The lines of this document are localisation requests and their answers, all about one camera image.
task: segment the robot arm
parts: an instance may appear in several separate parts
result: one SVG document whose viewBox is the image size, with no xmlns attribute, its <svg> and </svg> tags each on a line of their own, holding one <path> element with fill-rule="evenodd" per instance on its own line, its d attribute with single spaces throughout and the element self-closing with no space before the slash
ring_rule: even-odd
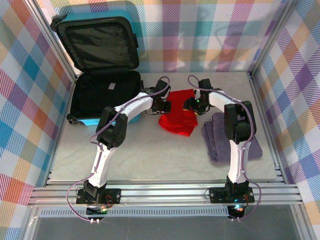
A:
<svg viewBox="0 0 320 240">
<path fill-rule="evenodd" d="M 221 89 L 211 86 L 209 79 L 198 82 L 200 97 L 189 98 L 183 105 L 185 110 L 193 110 L 197 115 L 208 112 L 210 107 L 217 107 L 224 112 L 224 130 L 230 142 L 230 169 L 224 188 L 210 188 L 212 203 L 252 203 L 254 202 L 252 188 L 246 177 L 248 152 L 251 142 L 247 142 L 251 135 L 249 116 L 239 100 L 229 98 Z M 253 108 L 250 101 L 242 101 L 250 113 L 253 121 L 253 134 L 257 127 Z"/>
<path fill-rule="evenodd" d="M 154 113 L 164 114 L 170 112 L 171 103 L 165 101 L 170 90 L 168 83 L 159 80 L 155 87 L 145 88 L 135 99 L 123 105 L 110 107 L 107 106 L 101 115 L 100 121 L 96 128 L 98 133 L 104 128 L 114 117 L 117 118 L 111 125 L 97 135 L 96 157 L 91 170 L 92 176 L 83 184 L 83 189 L 78 191 L 77 204 L 99 203 L 106 204 L 108 201 L 106 196 L 113 195 L 112 199 L 120 198 L 120 189 L 106 189 L 107 173 L 110 160 L 117 148 L 124 142 L 127 132 L 127 123 L 138 114 L 152 109 Z"/>
</svg>

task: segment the folded towel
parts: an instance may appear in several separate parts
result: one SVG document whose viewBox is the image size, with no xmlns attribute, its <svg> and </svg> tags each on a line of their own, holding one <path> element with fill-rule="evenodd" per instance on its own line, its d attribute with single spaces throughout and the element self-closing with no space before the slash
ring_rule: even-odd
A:
<svg viewBox="0 0 320 240">
<path fill-rule="evenodd" d="M 212 131 L 208 129 L 210 123 L 212 123 Z M 206 129 L 208 130 L 204 139 L 208 148 L 210 160 L 212 162 L 229 162 L 231 148 L 230 141 L 225 133 L 224 114 L 221 112 L 214 113 L 212 115 L 212 121 L 206 122 L 204 125 L 207 126 Z M 258 143 L 258 140 L 255 136 L 253 136 L 248 152 L 248 160 L 260 158 L 262 154 L 263 151 Z"/>
<path fill-rule="evenodd" d="M 214 140 L 214 123 L 212 121 L 206 121 L 201 128 L 202 136 L 207 146 L 208 155 L 212 162 L 218 162 L 218 155 Z"/>
</svg>

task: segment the white floor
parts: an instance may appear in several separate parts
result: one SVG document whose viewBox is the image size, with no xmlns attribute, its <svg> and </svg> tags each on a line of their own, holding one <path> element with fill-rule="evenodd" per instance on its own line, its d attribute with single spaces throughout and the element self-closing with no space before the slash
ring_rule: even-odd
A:
<svg viewBox="0 0 320 240">
<path fill-rule="evenodd" d="M 171 80 L 171 91 L 190 89 L 188 73 L 142 73 L 145 87 L 152 87 L 161 76 Z M 199 79 L 209 78 L 214 88 L 252 102 L 257 125 L 256 137 L 263 156 L 249 161 L 247 174 L 255 180 L 274 180 L 274 162 L 256 102 L 245 72 L 196 73 Z M 212 108 L 198 116 L 198 126 L 190 137 L 175 135 L 162 129 L 159 116 L 142 115 L 137 123 L 127 126 L 124 143 L 118 148 L 110 163 L 109 180 L 225 180 L 228 164 L 211 163 L 201 135 L 201 127 L 216 112 Z M 90 175 L 96 146 L 89 143 L 96 126 L 64 124 L 62 137 L 55 153 L 51 181 L 80 180 Z"/>
</svg>

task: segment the red cloth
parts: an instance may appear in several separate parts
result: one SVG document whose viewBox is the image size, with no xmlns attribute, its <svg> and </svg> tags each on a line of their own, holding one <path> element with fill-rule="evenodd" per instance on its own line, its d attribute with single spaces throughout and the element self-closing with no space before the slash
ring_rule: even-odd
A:
<svg viewBox="0 0 320 240">
<path fill-rule="evenodd" d="M 195 97 L 192 89 L 170 92 L 167 101 L 171 101 L 171 110 L 160 117 L 159 125 L 171 133 L 189 137 L 198 126 L 195 113 L 183 110 L 184 102 L 191 97 Z"/>
</svg>

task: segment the plaid wallpaper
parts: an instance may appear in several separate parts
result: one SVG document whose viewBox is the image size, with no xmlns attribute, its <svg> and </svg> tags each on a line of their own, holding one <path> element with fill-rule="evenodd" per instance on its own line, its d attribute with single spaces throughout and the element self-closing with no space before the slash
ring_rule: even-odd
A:
<svg viewBox="0 0 320 240">
<path fill-rule="evenodd" d="M 0 240 L 15 240 L 45 177 L 72 82 L 23 0 L 0 6 Z"/>
<path fill-rule="evenodd" d="M 230 72 L 253 68 L 286 0 L 37 0 L 55 15 L 127 11 L 141 73 Z"/>
<path fill-rule="evenodd" d="M 281 160 L 320 239 L 320 0 L 300 0 L 258 74 Z"/>
</svg>

